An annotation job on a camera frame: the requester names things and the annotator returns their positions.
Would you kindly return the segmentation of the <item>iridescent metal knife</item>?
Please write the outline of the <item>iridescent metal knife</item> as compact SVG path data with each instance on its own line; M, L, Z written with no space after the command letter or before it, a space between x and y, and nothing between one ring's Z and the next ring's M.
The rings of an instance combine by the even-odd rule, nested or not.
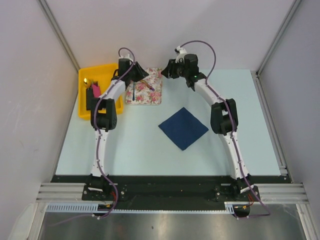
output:
M145 80L141 80L140 81L141 83L143 83L148 89L150 89L151 91L154 91L155 89L150 85L148 84Z

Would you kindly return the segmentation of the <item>dark blue paper napkin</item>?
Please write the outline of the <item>dark blue paper napkin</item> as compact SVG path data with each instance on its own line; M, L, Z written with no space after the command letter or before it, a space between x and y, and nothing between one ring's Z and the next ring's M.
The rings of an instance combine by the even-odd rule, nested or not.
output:
M182 151L209 131L185 107L160 123L158 127Z

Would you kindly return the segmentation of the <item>blue metal fork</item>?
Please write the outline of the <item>blue metal fork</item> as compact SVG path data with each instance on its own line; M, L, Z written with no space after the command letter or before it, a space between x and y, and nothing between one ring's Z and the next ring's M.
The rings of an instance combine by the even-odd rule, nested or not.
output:
M132 101L135 101L135 88L136 88L136 82L133 82L133 85L132 85Z

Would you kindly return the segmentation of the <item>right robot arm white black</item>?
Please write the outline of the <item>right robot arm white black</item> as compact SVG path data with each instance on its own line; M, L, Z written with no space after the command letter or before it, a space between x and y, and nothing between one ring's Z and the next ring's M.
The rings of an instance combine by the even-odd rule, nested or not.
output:
M230 167L233 186L231 196L242 201L248 194L257 197L255 185L244 162L238 136L238 113L233 98L223 98L208 82L208 76L200 72L196 54L187 53L184 48L176 50L177 57L170 59L161 74L167 79L184 78L188 88L199 94L210 106L210 126L218 135Z

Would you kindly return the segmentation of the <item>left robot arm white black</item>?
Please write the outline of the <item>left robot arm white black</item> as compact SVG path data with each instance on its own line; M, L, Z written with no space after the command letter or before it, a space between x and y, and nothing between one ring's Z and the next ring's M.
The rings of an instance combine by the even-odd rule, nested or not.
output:
M149 74L130 56L120 56L118 68L114 70L110 84L101 92L98 82L88 82L86 108L90 110L90 123L95 134L94 161L88 181L85 183L83 200L108 200L116 195L112 184L104 173L106 149L111 140L111 133L116 128L118 117L116 111L117 99L127 90L131 82L139 82Z

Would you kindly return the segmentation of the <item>floral pattern tray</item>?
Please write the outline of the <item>floral pattern tray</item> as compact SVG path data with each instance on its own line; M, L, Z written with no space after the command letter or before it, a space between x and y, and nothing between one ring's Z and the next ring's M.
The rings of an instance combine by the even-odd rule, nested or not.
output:
M147 68L149 76L144 78L154 91L148 89L141 81L135 83L135 101L133 98L133 81L126 90L125 103L127 105L159 105L162 102L163 79L161 68Z

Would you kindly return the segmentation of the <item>yellow plastic bin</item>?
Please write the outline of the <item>yellow plastic bin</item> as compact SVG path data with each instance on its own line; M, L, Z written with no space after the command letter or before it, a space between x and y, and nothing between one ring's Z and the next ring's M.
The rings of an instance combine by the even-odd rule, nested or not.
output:
M103 94L111 83L115 70L118 69L117 63L81 68L78 71L78 117L84 120L91 119L91 112L87 110L87 88L88 83L97 83L100 93Z

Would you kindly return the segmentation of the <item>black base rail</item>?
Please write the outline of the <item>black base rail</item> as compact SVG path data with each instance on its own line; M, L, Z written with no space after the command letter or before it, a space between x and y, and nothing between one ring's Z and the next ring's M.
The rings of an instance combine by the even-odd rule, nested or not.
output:
M263 186L278 187L291 183L289 176L251 176L253 192L244 181L229 176L120 176L54 175L51 182L79 184L83 201L112 202L116 210L211 211L223 209L224 202L257 202Z

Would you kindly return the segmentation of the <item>aluminium frame rail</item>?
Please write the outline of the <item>aluminium frame rail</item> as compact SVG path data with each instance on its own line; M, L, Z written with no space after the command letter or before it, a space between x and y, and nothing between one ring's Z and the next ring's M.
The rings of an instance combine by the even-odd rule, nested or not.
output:
M80 203L84 183L42 183L36 201L38 203ZM265 204L307 204L303 184L262 183L257 185L260 199Z

